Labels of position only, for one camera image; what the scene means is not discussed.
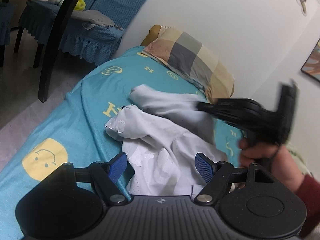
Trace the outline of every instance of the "pillow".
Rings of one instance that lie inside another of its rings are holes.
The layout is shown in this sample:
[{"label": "pillow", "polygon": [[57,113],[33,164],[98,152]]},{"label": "pillow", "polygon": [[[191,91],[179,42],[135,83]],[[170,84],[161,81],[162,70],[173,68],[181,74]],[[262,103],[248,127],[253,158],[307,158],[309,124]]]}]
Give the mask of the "pillow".
[{"label": "pillow", "polygon": [[142,53],[202,90],[211,103],[215,98],[229,98],[233,93],[232,75],[209,49],[188,33],[161,26],[158,38]]},{"label": "pillow", "polygon": [[160,29],[160,25],[153,25],[149,30],[149,34],[144,38],[143,42],[141,43],[141,46],[148,46],[151,42],[158,38]]}]

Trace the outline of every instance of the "white cloth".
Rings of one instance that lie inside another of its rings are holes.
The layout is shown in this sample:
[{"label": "white cloth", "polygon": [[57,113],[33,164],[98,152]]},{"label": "white cloth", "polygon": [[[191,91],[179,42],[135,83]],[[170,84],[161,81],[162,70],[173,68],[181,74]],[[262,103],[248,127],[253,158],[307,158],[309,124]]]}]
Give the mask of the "white cloth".
[{"label": "white cloth", "polygon": [[189,130],[134,105],[123,108],[105,129],[123,140],[122,151],[135,170],[127,186],[134,195],[192,195],[193,185],[206,184],[196,170],[196,154],[202,152],[214,162],[227,159]]},{"label": "white cloth", "polygon": [[196,109],[198,101],[204,102],[200,95],[165,93],[140,85],[129,98],[143,111],[165,117],[214,144],[212,116]]}]

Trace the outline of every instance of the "framed picture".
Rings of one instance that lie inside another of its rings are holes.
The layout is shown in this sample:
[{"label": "framed picture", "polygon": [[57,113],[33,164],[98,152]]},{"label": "framed picture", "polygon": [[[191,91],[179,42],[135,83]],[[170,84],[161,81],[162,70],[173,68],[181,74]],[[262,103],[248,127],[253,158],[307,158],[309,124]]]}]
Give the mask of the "framed picture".
[{"label": "framed picture", "polygon": [[320,82],[320,40],[301,68],[301,71]]}]

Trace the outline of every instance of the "yellow pillow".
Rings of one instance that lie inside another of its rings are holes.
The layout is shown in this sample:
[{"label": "yellow pillow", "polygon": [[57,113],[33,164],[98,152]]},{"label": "yellow pillow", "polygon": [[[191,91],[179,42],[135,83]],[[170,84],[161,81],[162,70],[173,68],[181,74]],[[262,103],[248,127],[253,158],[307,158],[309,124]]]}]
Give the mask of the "yellow pillow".
[{"label": "yellow pillow", "polygon": [[153,25],[149,30],[149,34],[144,38],[143,42],[141,43],[141,46],[148,46],[151,42],[158,38],[160,29],[160,25]]}]

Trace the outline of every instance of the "toy duck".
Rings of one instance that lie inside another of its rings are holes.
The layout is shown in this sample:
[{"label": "toy duck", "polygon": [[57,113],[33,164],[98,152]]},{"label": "toy duck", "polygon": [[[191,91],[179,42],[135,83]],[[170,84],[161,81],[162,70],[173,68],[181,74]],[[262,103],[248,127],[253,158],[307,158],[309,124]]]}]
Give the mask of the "toy duck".
[{"label": "toy duck", "polygon": [[[64,0],[48,0],[49,3],[53,3],[55,5],[61,6]],[[75,11],[83,11],[85,9],[84,0],[78,0],[74,10]]]}]

